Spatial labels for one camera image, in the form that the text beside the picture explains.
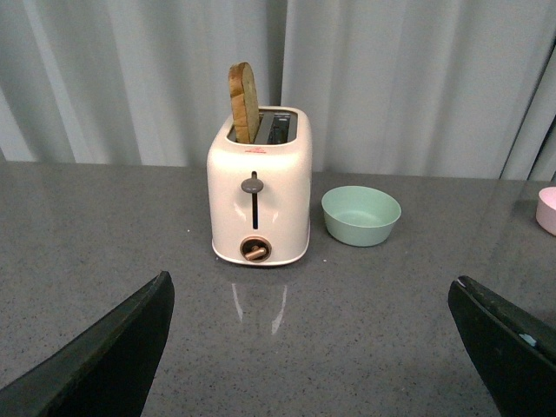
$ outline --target speckled countertop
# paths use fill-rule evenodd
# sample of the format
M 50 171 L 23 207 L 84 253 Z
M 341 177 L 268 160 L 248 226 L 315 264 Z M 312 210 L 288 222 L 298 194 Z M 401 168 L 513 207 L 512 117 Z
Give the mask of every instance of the speckled countertop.
M 470 275 L 556 324 L 541 182 L 314 174 L 301 260 L 245 268 L 210 245 L 203 169 L 0 164 L 0 387 L 168 270 L 175 309 L 148 416 L 498 415 L 447 306 Z M 394 196 L 388 240 L 325 229 L 324 193 Z

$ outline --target toaster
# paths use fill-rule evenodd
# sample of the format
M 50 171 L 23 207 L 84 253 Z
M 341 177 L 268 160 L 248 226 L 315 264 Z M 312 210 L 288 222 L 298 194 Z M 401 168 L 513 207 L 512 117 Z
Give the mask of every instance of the toaster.
M 235 141 L 230 115 L 207 158 L 212 247 L 253 266 L 300 259 L 309 243 L 312 143 L 307 115 L 260 107 L 253 143 Z

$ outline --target bowl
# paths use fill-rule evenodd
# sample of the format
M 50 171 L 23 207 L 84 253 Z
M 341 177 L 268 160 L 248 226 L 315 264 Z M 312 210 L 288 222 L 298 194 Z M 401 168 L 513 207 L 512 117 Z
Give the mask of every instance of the bowl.
M 328 233 L 347 245 L 367 247 L 384 242 L 401 216 L 390 195 L 355 185 L 329 190 L 322 197 Z
M 548 233 L 556 235 L 556 187 L 548 187 L 539 192 L 537 222 Z

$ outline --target toaster knob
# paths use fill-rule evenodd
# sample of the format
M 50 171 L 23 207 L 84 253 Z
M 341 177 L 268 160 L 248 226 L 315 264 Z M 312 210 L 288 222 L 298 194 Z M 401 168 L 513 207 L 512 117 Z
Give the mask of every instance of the toaster knob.
M 246 193 L 257 194 L 260 193 L 264 184 L 255 176 L 242 181 L 242 190 Z

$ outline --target bread slice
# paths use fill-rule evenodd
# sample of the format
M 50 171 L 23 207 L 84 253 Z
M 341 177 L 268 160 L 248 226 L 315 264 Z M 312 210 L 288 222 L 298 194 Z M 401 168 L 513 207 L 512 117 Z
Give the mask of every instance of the bread slice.
M 259 130 L 259 101 L 251 66 L 248 63 L 232 65 L 228 73 L 228 84 L 235 139 L 239 143 L 253 143 Z

